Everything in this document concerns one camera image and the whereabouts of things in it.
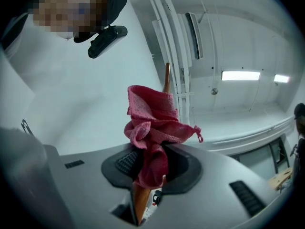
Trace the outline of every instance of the gray plastic surface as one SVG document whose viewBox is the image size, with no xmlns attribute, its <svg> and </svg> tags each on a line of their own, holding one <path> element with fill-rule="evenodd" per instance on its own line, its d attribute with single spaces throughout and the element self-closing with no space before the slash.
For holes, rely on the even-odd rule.
<svg viewBox="0 0 305 229">
<path fill-rule="evenodd" d="M 1 164 L 8 182 L 35 217 L 59 228 L 135 228 L 111 214 L 129 191 L 113 187 L 101 172 L 106 158 L 130 148 L 130 144 L 59 156 L 56 148 L 42 146 L 28 135 L 22 137 L 25 140 L 20 139 L 16 147 L 12 143 L 1 147 Z M 279 208 L 280 203 L 273 202 L 277 193 L 268 183 L 234 159 L 185 145 L 171 147 L 197 157 L 203 176 L 185 194 L 164 195 L 141 228 L 246 228 L 248 224 L 255 228 Z M 65 163 L 75 160 L 84 164 L 65 167 Z M 237 180 L 243 181 L 265 205 L 273 202 L 271 206 L 250 219 L 229 186 Z"/>
<path fill-rule="evenodd" d="M 99 214 L 96 220 L 107 221 L 112 227 L 131 225 L 113 218 L 108 211 L 118 205 L 126 190 L 112 187 L 100 172 L 102 161 L 129 145 L 101 151 L 61 156 L 62 163 L 81 159 L 84 165 L 67 170 L 69 177 L 88 200 L 95 201 L 93 211 L 106 210 L 105 218 Z M 268 205 L 277 196 L 258 175 L 230 157 L 203 151 L 185 145 L 172 145 L 197 157 L 203 166 L 202 179 L 189 192 L 163 196 L 162 203 L 142 228 L 230 228 L 250 219 L 229 183 L 242 180 Z"/>
</svg>

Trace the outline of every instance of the black cap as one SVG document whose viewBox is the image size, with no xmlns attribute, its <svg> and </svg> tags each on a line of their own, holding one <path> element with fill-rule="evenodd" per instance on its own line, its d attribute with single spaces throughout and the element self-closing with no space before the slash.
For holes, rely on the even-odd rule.
<svg viewBox="0 0 305 229">
<path fill-rule="evenodd" d="M 299 119 L 301 116 L 305 116 L 305 104 L 298 104 L 296 107 L 295 107 L 295 120 L 296 119 Z"/>
<path fill-rule="evenodd" d="M 106 26 L 111 25 L 119 16 L 122 9 L 125 7 L 127 0 L 107 0 L 107 14 L 103 15 L 101 27 L 98 28 L 100 31 Z M 95 35 L 97 31 L 92 32 L 80 32 L 76 37 L 74 37 L 74 42 L 80 43 L 88 40 L 93 35 Z"/>
</svg>

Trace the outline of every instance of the white wall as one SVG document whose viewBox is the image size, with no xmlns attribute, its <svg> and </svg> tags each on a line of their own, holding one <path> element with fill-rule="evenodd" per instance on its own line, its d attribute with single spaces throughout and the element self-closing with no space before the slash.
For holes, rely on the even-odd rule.
<svg viewBox="0 0 305 229">
<path fill-rule="evenodd" d="M 0 45 L 0 127 L 19 128 L 34 93 L 10 65 Z"/>
<path fill-rule="evenodd" d="M 278 102 L 285 111 L 302 75 L 302 47 L 251 21 L 227 15 L 209 17 L 216 42 L 216 64 L 214 67 L 212 39 L 205 17 L 200 24 L 204 58 L 193 61 L 190 69 L 194 111 L 241 105 L 250 109 L 254 99 L 255 104 Z M 223 82 L 222 70 L 258 71 L 261 77 L 257 82 Z M 275 74 L 290 76 L 290 82 L 275 84 Z M 219 90 L 216 96 L 211 95 L 213 87 Z"/>
<path fill-rule="evenodd" d="M 27 21 L 11 63 L 36 96 L 24 116 L 32 132 L 59 153 L 88 152 L 127 143 L 127 87 L 161 91 L 145 36 L 128 2 L 115 25 L 128 35 L 97 59 L 90 41 L 76 44 Z"/>
<path fill-rule="evenodd" d="M 265 180 L 275 176 L 275 165 L 269 146 L 259 148 L 251 153 L 240 155 L 240 163 Z"/>
<path fill-rule="evenodd" d="M 289 155 L 293 146 L 298 142 L 298 133 L 293 119 L 278 129 L 248 139 L 219 144 L 214 144 L 213 141 L 222 136 L 243 135 L 247 132 L 274 125 L 287 117 L 293 116 L 295 106 L 298 103 L 305 103 L 304 89 L 305 71 L 303 72 L 302 81 L 294 99 L 286 112 L 278 105 L 265 104 L 255 105 L 252 112 L 246 109 L 235 109 L 235 113 L 216 112 L 214 114 L 196 115 L 195 118 L 191 116 L 192 124 L 196 124 L 202 128 L 204 143 L 198 144 L 195 136 L 188 140 L 187 143 L 197 148 L 215 151 L 225 155 L 234 155 L 253 150 L 281 137 L 286 153 Z M 293 165 L 293 162 L 294 156 L 289 157 L 290 166 Z"/>
</svg>

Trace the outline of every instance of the metal pipe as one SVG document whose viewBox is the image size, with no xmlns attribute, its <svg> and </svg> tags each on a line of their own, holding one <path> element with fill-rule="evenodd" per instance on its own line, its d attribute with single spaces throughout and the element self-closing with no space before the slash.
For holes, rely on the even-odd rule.
<svg viewBox="0 0 305 229">
<path fill-rule="evenodd" d="M 216 6 L 215 3 L 214 3 L 214 6 L 215 6 L 215 9 L 216 9 L 216 13 L 217 13 L 217 18 L 218 18 L 218 23 L 219 23 L 219 27 L 220 27 L 221 38 L 222 38 L 222 41 L 223 41 L 223 66 L 222 66 L 222 69 L 224 69 L 224 34 L 223 34 L 223 29 L 222 29 L 222 26 L 221 26 L 221 23 L 220 23 L 220 19 L 219 19 L 218 9 L 217 9 L 217 6 Z"/>
<path fill-rule="evenodd" d="M 170 15 L 173 19 L 174 22 L 174 30 L 173 32 L 176 32 L 176 37 L 178 39 L 178 45 L 177 47 L 178 53 L 181 54 L 181 64 L 183 67 L 183 74 L 184 74 L 184 90 L 185 93 L 190 92 L 190 82 L 189 82 L 189 65 L 188 65 L 188 60 L 187 60 L 187 53 L 186 53 L 186 47 L 185 44 L 186 42 L 184 41 L 183 38 L 183 31 L 179 22 L 178 15 L 176 13 L 175 7 L 173 6 L 173 3 L 171 0 L 165 0 L 167 3 L 167 8 L 170 11 Z M 185 122 L 189 123 L 189 112 L 190 112 L 190 97 L 186 96 L 185 97 Z"/>
<path fill-rule="evenodd" d="M 154 0 L 150 0 L 150 1 L 151 1 L 151 4 L 152 4 L 153 11 L 154 11 L 154 13 L 155 13 L 155 15 L 157 17 L 157 21 L 158 21 L 158 24 L 159 24 L 159 27 L 160 27 L 160 30 L 161 30 L 161 34 L 162 34 L 163 40 L 164 40 L 166 54 L 167 54 L 167 57 L 168 57 L 168 60 L 169 60 L 169 64 L 170 64 L 170 67 L 171 67 L 170 72 L 171 72 L 172 80 L 173 80 L 174 93 L 178 94 L 176 78 L 175 78 L 175 74 L 174 74 L 174 70 L 173 70 L 172 57 L 171 57 L 171 53 L 170 53 L 170 50 L 169 50 L 168 42 L 166 40 L 166 35 L 165 35 L 165 32 L 164 32 L 162 21 L 161 21 L 158 9 L 157 9 L 157 7 L 156 7 L 156 5 L 154 3 Z M 175 96 L 175 101 L 176 101 L 177 107 L 179 108 L 179 99 L 178 99 L 177 96 Z"/>
<path fill-rule="evenodd" d="M 214 80 L 215 80 L 215 70 L 216 70 L 216 55 L 215 55 L 215 42 L 214 42 L 214 36 L 213 36 L 213 31 L 212 31 L 212 25 L 211 25 L 211 21 L 210 21 L 210 17 L 209 17 L 209 14 L 207 12 L 207 9 L 203 3 L 202 0 L 200 0 L 201 4 L 202 4 L 202 7 L 203 7 L 203 10 L 204 12 L 206 13 L 206 18 L 208 20 L 208 23 L 209 23 L 209 28 L 210 28 L 210 33 L 211 33 L 211 38 L 212 38 L 212 46 L 213 46 L 213 54 L 214 54 L 214 67 L 213 67 L 213 82 L 212 82 L 212 89 L 214 88 Z"/>
<path fill-rule="evenodd" d="M 170 27 L 168 18 L 166 16 L 165 10 L 163 8 L 161 0 L 154 0 L 156 2 L 156 7 L 159 10 L 163 25 L 165 27 L 166 35 L 168 38 L 169 46 L 172 52 L 172 57 L 173 57 L 173 68 L 176 76 L 176 82 L 177 82 L 177 92 L 178 94 L 182 93 L 181 91 L 181 81 L 180 81 L 180 72 L 179 72 L 179 63 L 178 63 L 178 56 L 177 56 L 177 50 L 175 46 L 175 42 L 173 39 L 173 33 L 172 29 Z M 179 108 L 179 115 L 180 118 L 183 116 L 183 107 L 182 107 L 182 98 L 178 97 L 178 108 Z"/>
</svg>

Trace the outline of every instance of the pink towel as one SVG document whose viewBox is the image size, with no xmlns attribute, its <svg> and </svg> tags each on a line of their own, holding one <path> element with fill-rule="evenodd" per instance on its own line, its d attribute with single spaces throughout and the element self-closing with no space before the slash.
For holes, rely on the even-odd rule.
<svg viewBox="0 0 305 229">
<path fill-rule="evenodd" d="M 201 129 L 178 121 L 172 94 L 135 85 L 128 88 L 128 100 L 127 114 L 132 120 L 124 133 L 133 145 L 145 149 L 144 164 L 136 182 L 144 188 L 159 188 L 163 175 L 168 174 L 167 156 L 161 142 L 183 143 L 197 133 L 201 143 Z"/>
</svg>

